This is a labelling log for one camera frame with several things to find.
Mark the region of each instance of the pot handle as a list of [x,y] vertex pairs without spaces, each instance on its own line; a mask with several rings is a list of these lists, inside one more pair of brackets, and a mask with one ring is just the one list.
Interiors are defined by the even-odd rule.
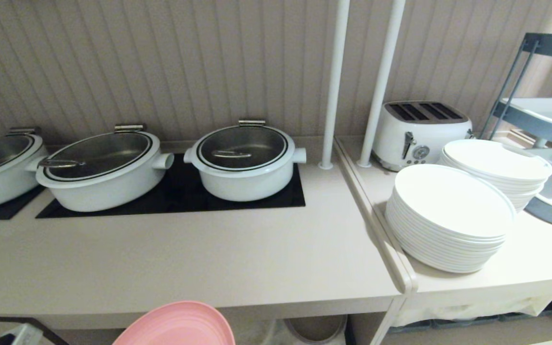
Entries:
[[293,163],[306,163],[306,149],[298,147],[293,151]]
[[185,163],[193,163],[193,147],[190,149],[186,149],[186,152],[184,153],[184,162]]
[[162,153],[153,160],[153,168],[168,170],[173,164],[173,153]]
[[48,156],[40,156],[33,159],[27,166],[24,167],[25,171],[31,171],[32,173],[37,171],[37,168],[39,168],[39,164],[42,160],[46,159]]

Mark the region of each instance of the stack of white plates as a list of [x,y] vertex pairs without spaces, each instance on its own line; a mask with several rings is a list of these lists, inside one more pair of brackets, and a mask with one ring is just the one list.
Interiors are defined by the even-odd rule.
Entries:
[[484,179],[504,192],[520,212],[552,174],[545,159],[517,147],[488,140],[456,140],[442,149],[438,164]]
[[495,186],[424,164],[397,174],[385,216],[408,254],[443,271],[470,273],[500,249],[515,210]]

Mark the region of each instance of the toaster dial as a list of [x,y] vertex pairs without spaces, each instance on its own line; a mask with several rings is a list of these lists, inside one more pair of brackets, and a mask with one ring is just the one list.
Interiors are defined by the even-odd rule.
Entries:
[[416,149],[412,151],[412,157],[416,160],[422,160],[427,157],[427,155],[429,155],[429,147],[425,145],[416,147]]

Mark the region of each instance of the black induction cooktop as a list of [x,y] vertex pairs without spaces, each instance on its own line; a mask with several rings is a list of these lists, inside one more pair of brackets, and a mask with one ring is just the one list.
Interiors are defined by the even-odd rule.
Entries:
[[299,168],[294,164],[293,178],[280,192],[256,201],[236,202],[213,196],[204,188],[199,171],[183,161],[184,155],[175,155],[173,166],[155,188],[138,199],[112,209],[97,212],[75,212],[54,200],[35,218],[72,218],[198,212],[210,210],[260,209],[305,206]]
[[25,194],[18,196],[0,205],[0,220],[8,220],[14,217],[29,201],[33,200],[44,190],[43,186],[37,186]]

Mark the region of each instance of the white pot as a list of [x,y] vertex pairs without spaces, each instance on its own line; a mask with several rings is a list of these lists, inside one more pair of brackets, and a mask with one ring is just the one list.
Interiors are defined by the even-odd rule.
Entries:
[[[261,162],[256,166],[245,166],[243,168],[233,168],[231,166],[218,166],[210,163],[210,159],[203,157],[202,147],[206,140],[214,134],[223,135],[229,129],[236,131],[245,131],[246,129],[256,130],[257,127],[227,127],[213,131],[198,140],[193,147],[184,154],[184,162],[192,163],[201,176],[201,181],[212,195],[229,201],[254,201],[267,198],[276,194],[284,188],[293,176],[293,163],[305,163],[305,149],[296,149],[291,137],[279,129],[267,126],[261,126],[262,130],[274,131],[272,135],[282,138],[282,150],[279,151],[273,159]],[[243,160],[239,158],[230,158],[231,160]]]
[[60,172],[65,173],[66,168],[39,166],[37,167],[38,183],[50,188],[63,207],[78,212],[109,209],[142,196],[161,181],[165,171],[173,164],[173,154],[162,153],[159,138],[150,133],[137,131],[93,136],[64,147],[50,155],[48,159],[56,161],[64,151],[76,145],[90,147],[92,145],[90,140],[99,142],[105,136],[119,136],[117,138],[121,139],[120,135],[125,134],[142,136],[141,140],[146,140],[147,144],[143,151],[129,162],[83,177],[61,177]]
[[42,138],[37,135],[11,135],[0,140],[24,137],[26,146],[17,157],[0,164],[0,204],[10,201],[37,186],[35,174],[26,170],[36,157],[47,155]]

